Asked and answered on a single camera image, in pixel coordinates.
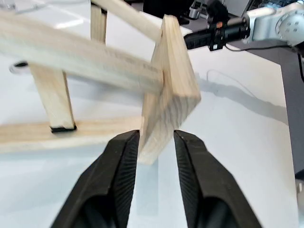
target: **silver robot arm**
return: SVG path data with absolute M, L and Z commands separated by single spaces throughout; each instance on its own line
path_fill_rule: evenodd
M 282 8 L 259 8 L 244 15 L 250 34 L 244 43 L 276 39 L 294 47 L 304 42 L 304 5 L 292 3 Z

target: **wood grain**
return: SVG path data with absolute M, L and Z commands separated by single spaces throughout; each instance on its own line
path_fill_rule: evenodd
M 163 86 L 162 71 L 147 61 L 11 13 L 0 14 L 0 51 L 130 90 Z
M 50 126 L 74 129 L 66 74 L 61 70 L 29 63 Z
M 115 14 L 155 42 L 159 42 L 162 31 L 144 15 L 123 0 L 92 0 L 103 9 Z
M 180 127 L 201 100 L 175 17 L 164 17 L 162 38 L 156 45 L 152 60 L 163 68 L 164 88 L 159 97 L 146 94 L 144 98 L 139 162 L 145 164 L 154 163 L 173 137 L 173 131 Z
M 140 128 L 142 117 L 77 121 L 77 131 L 52 134 L 48 123 L 0 126 L 0 152 L 44 150 L 108 142 Z
M 91 40 L 105 43 L 107 14 L 100 7 L 91 4 Z

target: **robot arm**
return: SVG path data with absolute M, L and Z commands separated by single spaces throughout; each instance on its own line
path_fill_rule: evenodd
M 250 34 L 244 40 L 276 39 L 294 47 L 304 41 L 304 5 L 292 3 L 279 9 L 260 8 L 248 11 L 244 18 L 249 22 Z
M 264 7 L 246 12 L 242 18 L 215 19 L 208 29 L 184 38 L 188 49 L 209 46 L 213 51 L 241 39 L 245 43 L 276 39 L 301 50 L 304 42 L 304 5 L 296 2 L 279 9 Z

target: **white tabletop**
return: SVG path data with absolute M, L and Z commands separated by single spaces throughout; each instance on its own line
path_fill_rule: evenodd
M 51 7 L 28 16 L 57 28 L 74 25 L 65 29 L 89 38 L 88 4 Z M 141 58 L 152 56 L 154 43 L 111 14 L 106 39 L 107 45 Z M 189 55 L 202 101 L 181 129 L 201 138 L 234 175 L 264 228 L 297 228 L 280 66 L 226 49 L 210 53 L 199 48 Z M 9 72 L 16 60 L 0 56 L 0 123 L 47 121 L 32 77 Z M 73 78 L 69 90 L 77 120 L 141 114 L 142 94 Z M 0 154 L 0 227 L 49 227 L 79 175 L 104 148 Z M 128 227 L 187 227 L 173 140 L 153 166 L 138 164 Z

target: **black rubber foot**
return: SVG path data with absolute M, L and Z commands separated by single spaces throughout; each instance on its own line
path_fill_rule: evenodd
M 65 128 L 65 127 L 50 127 L 52 130 L 52 133 L 64 133 L 64 132 L 73 132 L 77 130 L 76 125 L 74 128 Z

